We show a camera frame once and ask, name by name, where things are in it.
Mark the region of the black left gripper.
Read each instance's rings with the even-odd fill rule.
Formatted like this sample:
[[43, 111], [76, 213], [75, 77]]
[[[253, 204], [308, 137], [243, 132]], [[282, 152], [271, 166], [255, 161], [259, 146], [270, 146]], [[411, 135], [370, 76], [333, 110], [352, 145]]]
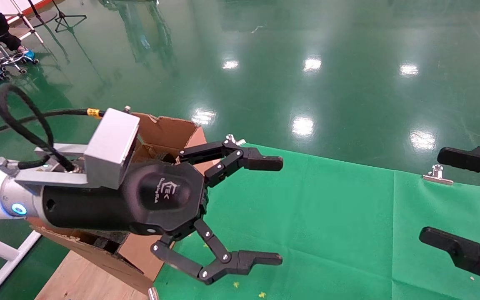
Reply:
[[[248, 275], [253, 266], [280, 265], [281, 255], [262, 251], [228, 251], [202, 220], [206, 188], [215, 187], [238, 169], [280, 171], [280, 156], [265, 156], [255, 147], [228, 139], [188, 147], [179, 152], [179, 165], [150, 162], [131, 167], [118, 189], [45, 186], [42, 219], [58, 228], [126, 231], [164, 235], [151, 253], [172, 268], [211, 285], [225, 275]], [[218, 160], [204, 177], [193, 165]], [[171, 249], [196, 231], [215, 255], [207, 266]]]

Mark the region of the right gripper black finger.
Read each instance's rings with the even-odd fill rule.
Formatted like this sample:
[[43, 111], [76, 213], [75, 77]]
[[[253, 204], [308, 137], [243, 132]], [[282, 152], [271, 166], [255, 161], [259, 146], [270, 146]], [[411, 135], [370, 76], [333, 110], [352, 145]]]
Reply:
[[470, 151], [444, 147], [437, 157], [440, 165], [480, 173], [480, 146]]
[[447, 252], [456, 267], [480, 277], [480, 243], [433, 227], [424, 227], [419, 240]]

